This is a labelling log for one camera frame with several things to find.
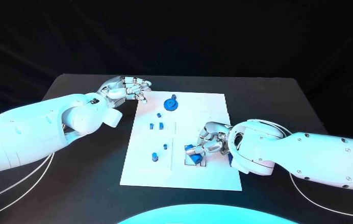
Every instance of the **table surface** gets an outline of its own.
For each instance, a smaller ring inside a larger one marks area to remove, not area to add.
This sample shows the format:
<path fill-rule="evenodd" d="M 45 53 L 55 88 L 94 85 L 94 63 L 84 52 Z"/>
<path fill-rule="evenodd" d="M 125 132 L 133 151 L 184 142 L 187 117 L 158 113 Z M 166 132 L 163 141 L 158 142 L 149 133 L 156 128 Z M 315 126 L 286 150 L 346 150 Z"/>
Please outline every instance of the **table surface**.
<path fill-rule="evenodd" d="M 96 92 L 114 76 L 64 74 L 45 99 Z M 326 134 L 325 126 L 295 79 L 139 76 L 156 91 L 224 93 L 233 124 L 259 118 L 293 132 Z M 122 186 L 120 178 L 135 122 L 138 101 L 119 110 L 117 128 L 100 130 L 60 150 L 38 186 L 4 212 L 2 223 L 117 223 L 161 207 L 218 204 L 250 208 L 296 222 L 349 223 L 353 217 L 315 206 L 297 192 L 289 172 L 276 166 L 272 176 L 241 173 L 243 191 Z M 16 183 L 42 160 L 0 172 L 0 189 Z M 0 208 L 31 188 L 44 170 L 0 197 Z M 295 179 L 306 195 L 322 205 L 353 213 L 351 190 Z"/>

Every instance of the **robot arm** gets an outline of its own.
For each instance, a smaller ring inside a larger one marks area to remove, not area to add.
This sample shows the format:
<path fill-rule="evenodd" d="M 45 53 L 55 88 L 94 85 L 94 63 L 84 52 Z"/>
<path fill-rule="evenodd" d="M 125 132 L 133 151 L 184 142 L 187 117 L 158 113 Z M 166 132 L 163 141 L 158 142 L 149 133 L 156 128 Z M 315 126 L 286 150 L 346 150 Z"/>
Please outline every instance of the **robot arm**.
<path fill-rule="evenodd" d="M 123 114 L 114 108 L 127 99 L 148 102 L 152 83 L 116 77 L 96 93 L 73 94 L 0 114 L 0 170 L 28 164 L 94 133 L 101 124 L 116 127 Z"/>
<path fill-rule="evenodd" d="M 234 127 L 210 122 L 201 133 L 202 143 L 187 153 L 231 153 L 231 166 L 247 174 L 272 175 L 277 163 L 299 178 L 353 189 L 353 140 L 312 133 L 287 136 L 282 128 L 264 120 L 248 120 Z M 217 140 L 205 143 L 207 132 Z"/>

